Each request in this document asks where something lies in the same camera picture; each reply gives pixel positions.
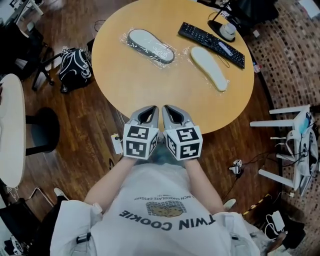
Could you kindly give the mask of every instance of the insole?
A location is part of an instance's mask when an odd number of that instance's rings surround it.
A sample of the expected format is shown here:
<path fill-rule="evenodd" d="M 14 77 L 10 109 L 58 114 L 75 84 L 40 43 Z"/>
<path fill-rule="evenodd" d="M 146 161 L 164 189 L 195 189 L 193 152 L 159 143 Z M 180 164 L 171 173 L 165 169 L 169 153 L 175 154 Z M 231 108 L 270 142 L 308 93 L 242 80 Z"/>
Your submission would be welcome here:
<path fill-rule="evenodd" d="M 193 47 L 190 53 L 194 62 L 212 80 L 216 89 L 224 92 L 228 87 L 228 82 L 211 54 L 199 46 Z"/>
<path fill-rule="evenodd" d="M 168 46 L 144 29 L 132 30 L 127 40 L 132 48 L 163 64 L 169 64 L 175 59 L 174 52 Z"/>

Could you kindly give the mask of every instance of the cookie graphic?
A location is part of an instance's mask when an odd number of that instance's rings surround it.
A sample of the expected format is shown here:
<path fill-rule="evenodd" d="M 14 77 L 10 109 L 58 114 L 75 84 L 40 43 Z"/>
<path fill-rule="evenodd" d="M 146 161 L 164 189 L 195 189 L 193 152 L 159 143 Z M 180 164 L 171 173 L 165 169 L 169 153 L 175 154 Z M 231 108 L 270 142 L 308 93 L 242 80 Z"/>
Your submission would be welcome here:
<path fill-rule="evenodd" d="M 150 203 L 149 208 L 153 214 L 159 216 L 167 216 L 167 214 L 169 213 L 169 209 L 167 207 L 158 204 Z"/>
<path fill-rule="evenodd" d="M 166 215 L 168 218 L 180 216 L 183 211 L 180 207 L 177 206 L 168 206 L 169 213 Z"/>

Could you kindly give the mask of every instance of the backpack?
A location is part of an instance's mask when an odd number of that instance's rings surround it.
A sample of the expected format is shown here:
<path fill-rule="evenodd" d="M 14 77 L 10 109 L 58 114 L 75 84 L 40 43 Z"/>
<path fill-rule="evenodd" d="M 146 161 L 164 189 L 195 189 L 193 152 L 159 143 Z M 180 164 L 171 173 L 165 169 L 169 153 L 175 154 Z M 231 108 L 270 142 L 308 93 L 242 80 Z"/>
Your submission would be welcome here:
<path fill-rule="evenodd" d="M 90 82 L 90 61 L 81 48 L 63 47 L 61 53 L 59 79 L 62 82 L 60 92 L 67 94 L 75 89 L 86 87 Z"/>

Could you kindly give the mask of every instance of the white cube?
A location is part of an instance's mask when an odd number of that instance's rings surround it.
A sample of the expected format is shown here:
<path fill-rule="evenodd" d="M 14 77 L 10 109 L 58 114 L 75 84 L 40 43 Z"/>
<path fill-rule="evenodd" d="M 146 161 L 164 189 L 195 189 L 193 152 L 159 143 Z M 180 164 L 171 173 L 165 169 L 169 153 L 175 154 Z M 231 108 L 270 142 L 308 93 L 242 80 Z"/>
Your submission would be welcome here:
<path fill-rule="evenodd" d="M 164 131 L 166 147 L 177 160 L 198 158 L 203 138 L 199 126 L 168 129 Z"/>
<path fill-rule="evenodd" d="M 157 146 L 158 128 L 140 125 L 124 125 L 123 155 L 147 160 Z"/>

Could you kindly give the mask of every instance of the floor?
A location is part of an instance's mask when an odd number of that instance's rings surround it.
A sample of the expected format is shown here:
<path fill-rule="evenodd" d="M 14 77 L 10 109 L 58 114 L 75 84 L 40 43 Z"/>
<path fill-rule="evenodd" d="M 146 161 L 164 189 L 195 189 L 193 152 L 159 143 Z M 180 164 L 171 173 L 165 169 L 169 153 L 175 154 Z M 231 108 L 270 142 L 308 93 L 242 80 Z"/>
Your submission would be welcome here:
<path fill-rule="evenodd" d="M 128 3 L 125 0 L 45 0 L 41 6 L 44 16 L 36 27 L 56 53 L 62 46 L 84 47 L 96 35 L 95 21 L 107 19 Z M 18 193 L 27 198 L 34 187 L 39 186 L 55 202 L 53 189 L 59 187 L 69 198 L 83 200 L 95 182 L 108 172 L 110 159 L 115 163 L 119 159 L 113 152 L 110 135 L 122 133 L 123 124 L 119 112 L 103 96 L 95 81 L 64 95 L 59 91 L 57 71 L 57 68 L 51 70 L 55 86 L 45 82 L 37 93 L 31 90 L 32 77 L 23 82 L 26 114 L 34 115 L 41 107 L 52 108 L 60 121 L 60 140 L 53 152 L 26 158 Z M 277 183 L 258 175 L 264 163 L 266 169 L 277 174 L 275 162 L 258 157 L 259 161 L 245 167 L 236 183 L 228 170 L 236 159 L 247 163 L 258 154 L 274 151 L 274 143 L 269 140 L 275 135 L 274 129 L 249 125 L 250 121 L 270 120 L 268 110 L 264 88 L 255 75 L 253 93 L 242 114 L 226 127 L 203 136 L 200 164 L 224 201 L 237 199 L 234 211 L 238 213 L 245 212 L 265 194 L 276 197 L 278 193 Z M 51 208 L 38 194 L 28 204 L 39 219 Z M 245 218 L 250 222 L 255 220 L 251 213 Z"/>
<path fill-rule="evenodd" d="M 256 26 L 260 37 L 250 38 L 248 44 L 262 65 L 274 107 L 319 105 L 320 18 L 310 19 L 298 0 L 278 0 L 275 6 L 278 19 Z M 319 127 L 320 115 L 314 114 L 314 118 Z M 291 178 L 293 173 L 292 167 L 283 169 L 286 178 Z M 305 223 L 306 237 L 293 255 L 320 255 L 319 180 L 316 172 L 304 197 L 282 195 L 284 202 L 301 213 L 300 220 Z"/>

